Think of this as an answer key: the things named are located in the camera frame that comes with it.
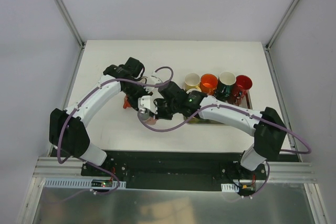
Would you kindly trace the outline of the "dark green mug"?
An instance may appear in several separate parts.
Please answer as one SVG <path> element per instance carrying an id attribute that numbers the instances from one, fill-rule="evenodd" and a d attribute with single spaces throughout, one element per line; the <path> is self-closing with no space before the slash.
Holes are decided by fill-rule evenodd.
<path id="1" fill-rule="evenodd" d="M 222 72 L 218 76 L 217 95 L 220 98 L 228 98 L 235 83 L 236 76 L 233 73 L 228 71 Z"/>

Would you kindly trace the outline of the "pink mug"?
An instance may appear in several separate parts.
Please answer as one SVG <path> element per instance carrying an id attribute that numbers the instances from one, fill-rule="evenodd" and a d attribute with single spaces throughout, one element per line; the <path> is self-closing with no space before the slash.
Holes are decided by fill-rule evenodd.
<path id="1" fill-rule="evenodd" d="M 138 119 L 141 123 L 147 124 L 147 125 L 155 125 L 157 122 L 157 119 L 155 119 L 153 116 L 150 115 L 149 112 L 138 112 Z"/>

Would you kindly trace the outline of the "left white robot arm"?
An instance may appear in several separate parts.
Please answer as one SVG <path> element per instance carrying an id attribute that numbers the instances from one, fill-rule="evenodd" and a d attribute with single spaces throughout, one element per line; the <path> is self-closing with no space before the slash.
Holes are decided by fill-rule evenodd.
<path id="1" fill-rule="evenodd" d="M 131 108 L 138 110 L 138 99 L 149 95 L 145 87 L 135 84 L 144 73 L 144 65 L 130 57 L 123 65 L 107 67 L 96 86 L 81 101 L 65 110 L 50 114 L 49 142 L 68 155 L 93 163 L 99 176 L 110 173 L 107 154 L 91 143 L 86 127 L 94 115 L 115 95 L 123 92 Z"/>

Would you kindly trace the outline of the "yellow mug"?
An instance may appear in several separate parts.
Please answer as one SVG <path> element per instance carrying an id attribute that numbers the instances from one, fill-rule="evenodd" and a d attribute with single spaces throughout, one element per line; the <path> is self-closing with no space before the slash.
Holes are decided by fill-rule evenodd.
<path id="1" fill-rule="evenodd" d="M 184 78 L 184 90 L 188 91 L 191 89 L 196 89 L 198 91 L 201 91 L 200 89 L 200 81 L 201 78 L 196 73 L 189 73 Z"/>

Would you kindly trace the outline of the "red mug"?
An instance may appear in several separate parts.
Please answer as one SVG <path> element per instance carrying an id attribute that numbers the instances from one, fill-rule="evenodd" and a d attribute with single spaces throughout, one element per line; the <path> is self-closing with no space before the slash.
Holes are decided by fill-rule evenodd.
<path id="1" fill-rule="evenodd" d="M 232 104 L 238 103 L 242 98 L 245 97 L 252 86 L 253 82 L 250 77 L 246 75 L 238 75 L 230 93 L 229 102 Z"/>

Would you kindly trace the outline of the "bright orange mug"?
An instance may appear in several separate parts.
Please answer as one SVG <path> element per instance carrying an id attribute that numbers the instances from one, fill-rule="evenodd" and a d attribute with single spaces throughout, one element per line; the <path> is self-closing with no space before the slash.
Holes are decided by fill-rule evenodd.
<path id="1" fill-rule="evenodd" d="M 206 73 L 201 76 L 200 89 L 208 95 L 214 95 L 218 85 L 218 79 L 215 75 Z"/>

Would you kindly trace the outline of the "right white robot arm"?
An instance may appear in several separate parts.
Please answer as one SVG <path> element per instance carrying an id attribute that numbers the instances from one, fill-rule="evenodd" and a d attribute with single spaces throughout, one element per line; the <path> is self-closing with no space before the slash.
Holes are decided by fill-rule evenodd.
<path id="1" fill-rule="evenodd" d="M 236 166 L 240 178 L 250 178 L 259 164 L 278 158 L 286 132 L 282 130 L 285 125 L 275 109 L 244 109 L 200 91 L 187 93 L 173 81 L 159 87 L 158 92 L 162 97 L 154 101 L 157 119 L 170 120 L 179 113 L 187 118 L 196 117 L 229 125 L 254 138 L 253 145 L 243 152 Z"/>

